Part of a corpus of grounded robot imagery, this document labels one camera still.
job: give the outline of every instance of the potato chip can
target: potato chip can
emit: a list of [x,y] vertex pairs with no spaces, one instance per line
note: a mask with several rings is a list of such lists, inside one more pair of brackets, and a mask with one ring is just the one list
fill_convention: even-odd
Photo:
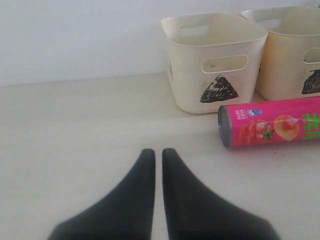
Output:
[[218,125],[226,147],[320,138],[320,96],[223,105]]

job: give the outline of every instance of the white wall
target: white wall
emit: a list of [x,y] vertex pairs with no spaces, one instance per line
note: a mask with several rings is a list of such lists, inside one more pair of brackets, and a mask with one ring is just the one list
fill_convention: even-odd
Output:
[[163,18],[315,3],[1,0],[0,86],[163,72]]

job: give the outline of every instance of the basket handle hole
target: basket handle hole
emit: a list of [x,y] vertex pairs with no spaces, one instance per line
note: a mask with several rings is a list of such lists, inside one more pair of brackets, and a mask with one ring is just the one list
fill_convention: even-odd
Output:
[[210,58],[202,63],[202,70],[206,74],[240,71],[247,62],[246,55]]
[[208,34],[208,26],[184,26],[180,28],[180,35],[183,37],[201,36]]
[[303,61],[306,64],[320,64],[320,48],[313,48],[307,51]]
[[282,19],[261,19],[255,21],[256,24],[260,25],[265,29],[278,29],[282,27],[283,20]]

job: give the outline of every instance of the pink can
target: pink can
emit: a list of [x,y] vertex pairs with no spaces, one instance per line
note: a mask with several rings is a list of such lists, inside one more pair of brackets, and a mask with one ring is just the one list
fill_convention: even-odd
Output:
[[320,138],[320,96],[223,105],[218,125],[226,147]]

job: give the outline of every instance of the plastic storage basket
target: plastic storage basket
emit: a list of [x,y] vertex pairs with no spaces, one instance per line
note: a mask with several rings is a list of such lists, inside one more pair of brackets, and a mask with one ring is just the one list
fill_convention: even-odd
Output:
[[320,95],[320,9],[276,7],[242,16],[268,29],[256,88],[267,100]]
[[268,32],[241,16],[162,20],[167,74],[177,105],[193,114],[252,100]]

